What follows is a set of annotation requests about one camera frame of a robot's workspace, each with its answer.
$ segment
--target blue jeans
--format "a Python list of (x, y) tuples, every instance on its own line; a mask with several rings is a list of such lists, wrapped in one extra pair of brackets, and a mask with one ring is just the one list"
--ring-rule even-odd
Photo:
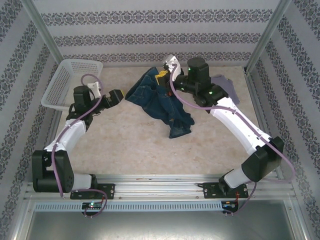
[(170, 139), (191, 133), (190, 127), (195, 121), (184, 111), (183, 104), (176, 96), (169, 96), (166, 88), (158, 85), (155, 78), (157, 74), (155, 67), (150, 68), (129, 90), (125, 99), (141, 106), (150, 117), (169, 125)]

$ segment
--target white plastic basket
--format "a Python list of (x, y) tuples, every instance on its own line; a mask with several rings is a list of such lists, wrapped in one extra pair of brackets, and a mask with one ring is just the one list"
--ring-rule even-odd
[[(100, 77), (104, 65), (99, 61), (82, 59), (65, 59), (55, 71), (49, 86), (41, 99), (44, 107), (59, 111), (68, 111), (74, 102), (73, 89), (81, 85), (81, 77), (84, 74), (93, 74)], [(93, 77), (87, 76), (85, 83), (94, 83)]]

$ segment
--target beige floor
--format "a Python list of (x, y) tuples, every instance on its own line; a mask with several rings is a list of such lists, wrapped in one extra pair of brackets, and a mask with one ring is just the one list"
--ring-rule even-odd
[[(124, 93), (148, 67), (104, 68), (105, 92)], [(211, 76), (225, 75), (233, 81), (240, 99), (238, 107), (255, 124), (256, 115), (241, 67), (210, 67)], [(179, 93), (189, 102), (190, 94)], [(141, 107), (123, 100), (95, 116), (87, 133), (70, 154), (75, 173), (91, 174), (224, 174), (248, 156), (240, 142), (216, 118), (188, 106), (195, 121), (192, 133), (169, 139), (169, 126), (148, 116)], [(67, 114), (61, 117), (62, 129)]]

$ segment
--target black mounting bracket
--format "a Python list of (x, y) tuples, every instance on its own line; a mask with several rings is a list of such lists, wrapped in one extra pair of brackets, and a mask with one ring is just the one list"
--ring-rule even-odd
[[(98, 183), (96, 189), (104, 191), (108, 197), (107, 200), (112, 200), (115, 197), (115, 187), (113, 183)], [(70, 195), (72, 200), (102, 199), (102, 197), (102, 193), (95, 191), (73, 191)]]
[(246, 199), (249, 196), (246, 184), (228, 191), (226, 195), (220, 190), (218, 182), (198, 183), (197, 186), (203, 189), (205, 199), (235, 199), (237, 195), (239, 199)]

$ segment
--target gray cloth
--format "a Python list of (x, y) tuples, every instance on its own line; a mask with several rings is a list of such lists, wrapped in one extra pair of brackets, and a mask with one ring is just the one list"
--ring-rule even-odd
[(234, 84), (230, 79), (226, 79), (223, 75), (216, 75), (211, 77), (211, 83), (219, 85), (223, 90), (225, 90), (235, 105), (240, 103)]

